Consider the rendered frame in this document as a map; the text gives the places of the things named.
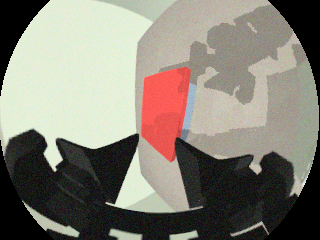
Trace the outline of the light blue open box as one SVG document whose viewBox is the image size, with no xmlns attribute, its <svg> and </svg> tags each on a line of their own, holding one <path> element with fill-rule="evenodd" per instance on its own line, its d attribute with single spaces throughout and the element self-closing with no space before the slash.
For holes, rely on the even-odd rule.
<svg viewBox="0 0 320 240">
<path fill-rule="evenodd" d="M 191 125 L 193 115 L 193 103 L 195 103 L 196 85 L 189 83 L 187 107 L 185 107 L 183 129 L 181 129 L 180 139 L 187 141 L 189 125 Z"/>
</svg>

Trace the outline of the red lid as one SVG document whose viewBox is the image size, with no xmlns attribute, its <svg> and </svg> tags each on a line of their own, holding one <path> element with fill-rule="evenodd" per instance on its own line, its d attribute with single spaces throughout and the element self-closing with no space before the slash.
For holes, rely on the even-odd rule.
<svg viewBox="0 0 320 240">
<path fill-rule="evenodd" d="M 144 77 L 141 136 L 165 159 L 175 160 L 183 129 L 191 69 L 177 68 Z"/>
</svg>

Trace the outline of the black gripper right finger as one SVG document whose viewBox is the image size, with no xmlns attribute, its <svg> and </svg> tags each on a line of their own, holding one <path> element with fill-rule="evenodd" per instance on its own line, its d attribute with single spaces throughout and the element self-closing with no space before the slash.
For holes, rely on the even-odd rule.
<svg viewBox="0 0 320 240">
<path fill-rule="evenodd" d="M 249 155 L 229 157 L 229 159 L 215 159 L 208 153 L 188 144 L 176 137 L 175 153 L 179 161 L 180 175 L 183 176 L 184 191 L 187 195 L 189 208 L 201 207 L 203 199 L 211 195 L 216 185 L 228 172 L 235 172 L 237 169 L 249 167 L 255 159 Z"/>
</svg>

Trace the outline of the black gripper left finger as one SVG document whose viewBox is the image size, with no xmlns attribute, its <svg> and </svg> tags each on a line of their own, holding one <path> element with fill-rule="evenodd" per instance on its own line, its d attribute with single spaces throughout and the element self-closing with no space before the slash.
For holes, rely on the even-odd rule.
<svg viewBox="0 0 320 240">
<path fill-rule="evenodd" d="M 97 149 L 83 147 L 63 137 L 56 139 L 60 156 L 72 165 L 91 173 L 93 180 L 107 197 L 107 203 L 112 204 L 116 204 L 117 196 L 123 187 L 121 184 L 124 183 L 127 177 L 125 175 L 131 167 L 137 143 L 139 143 L 139 133 L 133 133 L 132 136 Z"/>
</svg>

